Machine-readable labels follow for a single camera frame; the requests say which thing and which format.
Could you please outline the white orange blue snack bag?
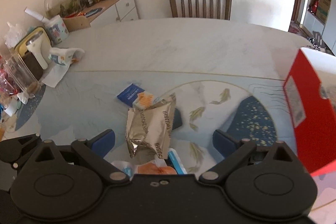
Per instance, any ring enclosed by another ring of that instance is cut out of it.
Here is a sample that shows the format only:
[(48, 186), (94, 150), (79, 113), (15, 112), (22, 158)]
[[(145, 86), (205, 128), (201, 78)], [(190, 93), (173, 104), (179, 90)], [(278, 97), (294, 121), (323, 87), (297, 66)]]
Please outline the white orange blue snack bag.
[(143, 164), (133, 164), (128, 161), (113, 161), (112, 165), (121, 170), (123, 173), (132, 178), (135, 174), (172, 174), (184, 175), (187, 174), (182, 161), (175, 149), (170, 148), (167, 159), (159, 159), (155, 156), (154, 159)]

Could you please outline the blue orange snack packet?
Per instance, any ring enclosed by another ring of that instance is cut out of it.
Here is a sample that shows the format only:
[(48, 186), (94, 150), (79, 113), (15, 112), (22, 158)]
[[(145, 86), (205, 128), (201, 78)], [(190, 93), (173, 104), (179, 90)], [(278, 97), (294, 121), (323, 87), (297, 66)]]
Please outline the blue orange snack packet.
[(130, 84), (117, 95), (117, 99), (129, 107), (146, 109), (153, 104), (154, 95), (135, 84)]

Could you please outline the yellow tray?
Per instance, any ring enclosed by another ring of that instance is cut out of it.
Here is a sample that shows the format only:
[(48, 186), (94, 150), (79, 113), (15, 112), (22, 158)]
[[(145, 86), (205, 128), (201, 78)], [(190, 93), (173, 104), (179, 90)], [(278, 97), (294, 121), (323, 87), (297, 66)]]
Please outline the yellow tray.
[(51, 41), (47, 32), (42, 27), (34, 28), (27, 34), (16, 46), (15, 50), (23, 57), (27, 52), (31, 52), (37, 61), (42, 58), (47, 64), (51, 62), (49, 53), (51, 48)]

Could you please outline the clear glass jar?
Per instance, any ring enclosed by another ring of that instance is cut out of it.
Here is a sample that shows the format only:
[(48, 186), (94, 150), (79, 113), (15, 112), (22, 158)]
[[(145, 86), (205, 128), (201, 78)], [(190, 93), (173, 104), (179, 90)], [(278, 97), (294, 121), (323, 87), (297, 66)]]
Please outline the clear glass jar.
[(41, 89), (39, 81), (34, 77), (16, 51), (10, 52), (5, 57), (3, 66), (8, 75), (29, 98), (34, 98), (38, 94)]

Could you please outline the red cardboard box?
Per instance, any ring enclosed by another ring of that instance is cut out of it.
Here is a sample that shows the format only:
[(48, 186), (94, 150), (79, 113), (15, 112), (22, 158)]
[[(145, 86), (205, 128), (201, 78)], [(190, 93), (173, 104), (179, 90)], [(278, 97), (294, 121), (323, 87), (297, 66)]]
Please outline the red cardboard box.
[(335, 56), (302, 47), (284, 82), (297, 155), (312, 176), (335, 171)]

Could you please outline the white side cabinet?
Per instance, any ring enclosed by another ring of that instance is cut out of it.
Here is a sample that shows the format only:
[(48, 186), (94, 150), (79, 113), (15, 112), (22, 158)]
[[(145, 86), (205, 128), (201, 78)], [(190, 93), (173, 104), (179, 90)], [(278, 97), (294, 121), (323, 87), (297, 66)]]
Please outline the white side cabinet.
[(60, 15), (69, 32), (137, 20), (135, 0), (45, 0), (49, 22)]

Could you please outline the silver foil snack bag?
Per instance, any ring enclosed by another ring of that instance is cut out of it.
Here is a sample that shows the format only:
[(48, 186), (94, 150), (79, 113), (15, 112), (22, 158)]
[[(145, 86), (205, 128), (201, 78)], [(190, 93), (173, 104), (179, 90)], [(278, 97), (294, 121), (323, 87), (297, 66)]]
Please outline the silver foil snack bag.
[(144, 110), (130, 108), (126, 121), (126, 143), (131, 158), (149, 149), (160, 159), (168, 158), (173, 130), (176, 96), (174, 93)]

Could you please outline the crumpled tissue pack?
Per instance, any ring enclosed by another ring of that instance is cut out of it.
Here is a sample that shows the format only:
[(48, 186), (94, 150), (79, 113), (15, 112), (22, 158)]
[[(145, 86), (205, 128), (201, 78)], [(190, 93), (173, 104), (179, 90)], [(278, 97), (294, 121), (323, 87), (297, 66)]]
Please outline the crumpled tissue pack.
[(49, 59), (57, 65), (68, 66), (79, 62), (84, 54), (85, 51), (81, 48), (52, 47), (49, 51)]

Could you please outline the white storage cabinets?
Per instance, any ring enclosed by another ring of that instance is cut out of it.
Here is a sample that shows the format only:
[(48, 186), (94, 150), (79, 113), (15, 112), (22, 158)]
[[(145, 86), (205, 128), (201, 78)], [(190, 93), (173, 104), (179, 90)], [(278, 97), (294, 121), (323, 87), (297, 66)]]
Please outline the white storage cabinets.
[(319, 0), (316, 14), (306, 12), (302, 28), (316, 50), (335, 55), (335, 0)]

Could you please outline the white handheld device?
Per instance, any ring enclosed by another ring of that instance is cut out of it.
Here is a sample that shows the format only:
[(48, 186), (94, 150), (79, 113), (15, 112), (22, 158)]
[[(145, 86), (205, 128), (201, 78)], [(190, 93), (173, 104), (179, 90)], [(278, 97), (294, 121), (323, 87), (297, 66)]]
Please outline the white handheld device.
[(49, 37), (44, 31), (38, 31), (31, 38), (26, 41), (26, 48), (36, 58), (43, 70), (49, 66), (49, 51), (51, 43)]

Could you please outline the blue patterned table mat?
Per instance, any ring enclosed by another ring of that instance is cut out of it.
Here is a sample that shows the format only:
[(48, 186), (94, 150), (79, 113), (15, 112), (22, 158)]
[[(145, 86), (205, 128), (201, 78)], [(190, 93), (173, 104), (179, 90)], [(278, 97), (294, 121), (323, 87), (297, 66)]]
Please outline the blue patterned table mat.
[(15, 135), (57, 145), (102, 141), (108, 162), (161, 162), (177, 153), (200, 175), (241, 141), (296, 148), (282, 80), (165, 72), (70, 72), (19, 111)]

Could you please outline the wooden chair by wall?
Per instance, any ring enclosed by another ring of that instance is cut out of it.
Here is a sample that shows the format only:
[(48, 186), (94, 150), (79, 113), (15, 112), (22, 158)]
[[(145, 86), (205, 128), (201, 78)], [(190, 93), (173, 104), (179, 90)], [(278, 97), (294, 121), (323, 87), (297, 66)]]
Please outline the wooden chair by wall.
[(174, 18), (231, 19), (232, 0), (169, 0)]

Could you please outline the white patterned mug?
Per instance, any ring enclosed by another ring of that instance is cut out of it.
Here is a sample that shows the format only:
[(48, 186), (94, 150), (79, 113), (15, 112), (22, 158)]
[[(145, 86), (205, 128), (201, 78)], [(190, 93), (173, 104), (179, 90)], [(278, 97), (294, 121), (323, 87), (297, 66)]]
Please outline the white patterned mug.
[(48, 23), (45, 23), (45, 29), (55, 45), (63, 42), (69, 36), (69, 31), (60, 15), (54, 16)]

